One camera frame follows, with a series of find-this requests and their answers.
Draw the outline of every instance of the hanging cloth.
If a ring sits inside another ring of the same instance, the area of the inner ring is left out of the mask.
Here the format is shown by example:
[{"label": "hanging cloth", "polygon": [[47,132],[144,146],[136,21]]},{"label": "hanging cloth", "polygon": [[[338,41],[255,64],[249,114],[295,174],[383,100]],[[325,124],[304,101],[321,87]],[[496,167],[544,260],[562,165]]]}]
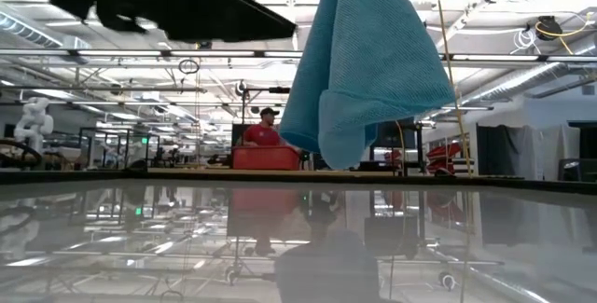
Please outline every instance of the hanging cloth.
[{"label": "hanging cloth", "polygon": [[375,141],[379,123],[454,100],[410,0],[320,0],[280,134],[346,169]]}]

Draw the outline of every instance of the red shirt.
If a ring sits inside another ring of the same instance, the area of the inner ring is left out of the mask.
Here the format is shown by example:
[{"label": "red shirt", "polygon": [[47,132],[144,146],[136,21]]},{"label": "red shirt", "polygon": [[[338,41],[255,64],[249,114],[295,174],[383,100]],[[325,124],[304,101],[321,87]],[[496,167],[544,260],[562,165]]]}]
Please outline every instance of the red shirt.
[{"label": "red shirt", "polygon": [[244,131],[243,138],[246,142],[253,142],[257,145],[280,145],[278,132],[260,124],[253,125]]}]

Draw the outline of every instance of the glass table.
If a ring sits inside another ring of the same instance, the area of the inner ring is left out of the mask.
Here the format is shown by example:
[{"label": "glass table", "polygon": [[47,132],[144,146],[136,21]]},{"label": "glass table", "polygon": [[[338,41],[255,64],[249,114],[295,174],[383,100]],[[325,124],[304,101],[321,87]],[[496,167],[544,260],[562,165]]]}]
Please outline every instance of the glass table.
[{"label": "glass table", "polygon": [[597,301],[591,186],[339,178],[0,173],[0,302]]}]

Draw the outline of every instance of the white robot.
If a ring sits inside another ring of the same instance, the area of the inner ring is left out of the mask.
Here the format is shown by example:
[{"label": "white robot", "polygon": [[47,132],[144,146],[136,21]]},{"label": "white robot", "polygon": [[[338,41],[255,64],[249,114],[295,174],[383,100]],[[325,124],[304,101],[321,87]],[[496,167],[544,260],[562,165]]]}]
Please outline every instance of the white robot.
[{"label": "white robot", "polygon": [[44,135],[54,131],[54,119],[46,115],[49,105],[47,98],[30,98],[22,108],[23,115],[15,127],[15,140],[28,140],[28,145],[37,153],[42,153]]}]

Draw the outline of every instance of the person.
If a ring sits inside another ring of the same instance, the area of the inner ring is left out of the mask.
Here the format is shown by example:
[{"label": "person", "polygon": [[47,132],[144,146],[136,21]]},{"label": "person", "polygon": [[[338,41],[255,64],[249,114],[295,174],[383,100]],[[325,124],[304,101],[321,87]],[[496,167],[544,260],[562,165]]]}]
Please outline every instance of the person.
[{"label": "person", "polygon": [[239,139],[236,145],[260,146],[260,145],[280,145],[282,139],[278,132],[273,128],[273,121],[278,111],[266,107],[259,113],[261,122],[250,126],[244,131],[243,137]]}]

